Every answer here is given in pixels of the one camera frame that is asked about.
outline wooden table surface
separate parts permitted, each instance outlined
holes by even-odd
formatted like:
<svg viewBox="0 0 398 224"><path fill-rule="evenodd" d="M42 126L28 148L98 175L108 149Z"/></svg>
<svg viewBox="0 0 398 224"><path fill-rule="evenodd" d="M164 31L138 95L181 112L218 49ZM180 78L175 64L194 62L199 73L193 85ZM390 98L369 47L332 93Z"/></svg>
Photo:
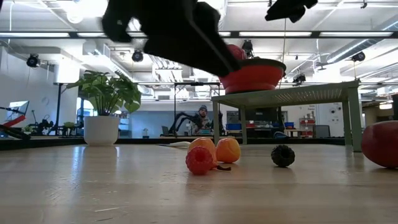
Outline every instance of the wooden table surface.
<svg viewBox="0 0 398 224"><path fill-rule="evenodd" d="M396 170L329 145L292 145L282 169L273 147L243 146L231 172L206 176L186 150L154 145L1 151L0 223L398 222Z"/></svg>

